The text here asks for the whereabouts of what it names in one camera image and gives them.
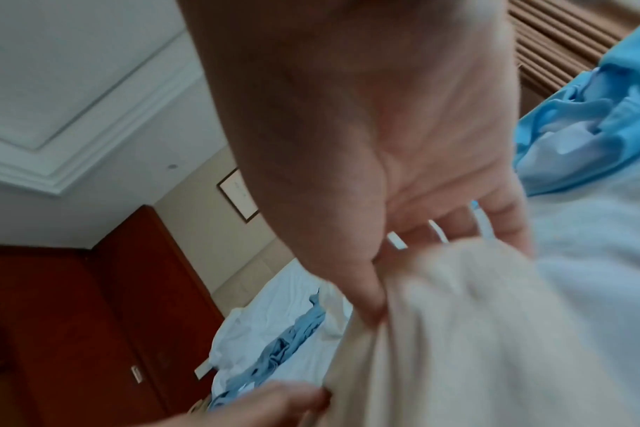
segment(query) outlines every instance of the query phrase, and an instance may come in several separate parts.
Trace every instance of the cream cloth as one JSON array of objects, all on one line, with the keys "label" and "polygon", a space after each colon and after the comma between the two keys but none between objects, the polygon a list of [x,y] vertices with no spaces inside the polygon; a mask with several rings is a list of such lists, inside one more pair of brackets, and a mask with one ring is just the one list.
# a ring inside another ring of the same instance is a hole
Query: cream cloth
[{"label": "cream cloth", "polygon": [[316,427],[632,426],[615,385],[532,263],[498,241],[385,266],[389,319],[353,316]]}]

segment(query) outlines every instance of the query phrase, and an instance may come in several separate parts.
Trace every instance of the picture frame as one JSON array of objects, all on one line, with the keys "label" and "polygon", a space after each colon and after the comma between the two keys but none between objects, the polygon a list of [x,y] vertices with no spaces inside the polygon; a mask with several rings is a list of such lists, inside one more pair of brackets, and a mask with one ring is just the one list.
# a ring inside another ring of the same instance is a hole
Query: picture frame
[{"label": "picture frame", "polygon": [[246,224],[259,214],[259,208],[245,186],[243,175],[238,168],[226,175],[217,184],[217,188]]}]

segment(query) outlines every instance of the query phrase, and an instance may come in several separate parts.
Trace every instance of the wooden door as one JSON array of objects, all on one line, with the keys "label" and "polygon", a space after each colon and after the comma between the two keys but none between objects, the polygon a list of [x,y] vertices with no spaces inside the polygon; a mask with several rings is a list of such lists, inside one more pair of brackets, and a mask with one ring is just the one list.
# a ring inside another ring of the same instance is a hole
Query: wooden door
[{"label": "wooden door", "polygon": [[206,398],[213,376],[198,380],[194,370],[210,354],[224,317],[153,208],[126,219],[91,259],[170,412],[185,412]]},{"label": "wooden door", "polygon": [[116,427],[161,419],[82,255],[0,255],[0,328],[43,427]]}]

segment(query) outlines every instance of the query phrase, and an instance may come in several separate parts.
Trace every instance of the hand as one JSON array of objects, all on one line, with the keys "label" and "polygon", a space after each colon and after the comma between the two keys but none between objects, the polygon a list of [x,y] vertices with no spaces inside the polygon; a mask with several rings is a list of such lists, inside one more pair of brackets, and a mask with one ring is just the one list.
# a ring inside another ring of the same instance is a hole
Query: hand
[{"label": "hand", "polygon": [[212,412],[180,415],[149,427],[294,427],[304,414],[328,404],[323,388],[270,382]]},{"label": "hand", "polygon": [[389,231],[423,244],[433,219],[475,235],[477,200],[530,255],[502,0],[180,4],[262,214],[365,320],[385,309],[372,262]]}]

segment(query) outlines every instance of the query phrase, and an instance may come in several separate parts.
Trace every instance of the crumpled blue clothing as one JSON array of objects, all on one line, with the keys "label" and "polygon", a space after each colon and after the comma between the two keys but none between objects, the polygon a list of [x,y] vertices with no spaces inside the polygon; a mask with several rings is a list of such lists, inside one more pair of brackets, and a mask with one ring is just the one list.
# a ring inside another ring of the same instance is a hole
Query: crumpled blue clothing
[{"label": "crumpled blue clothing", "polygon": [[613,173],[640,156],[640,27],[523,117],[513,166],[527,195]]},{"label": "crumpled blue clothing", "polygon": [[226,382],[226,391],[212,399],[209,410],[224,406],[235,400],[239,392],[254,383],[259,387],[266,381],[287,359],[289,359],[301,344],[303,344],[320,327],[325,319],[325,310],[319,304],[319,293],[309,298],[313,307],[299,316],[292,326],[268,344],[259,359],[242,374],[234,376]]}]

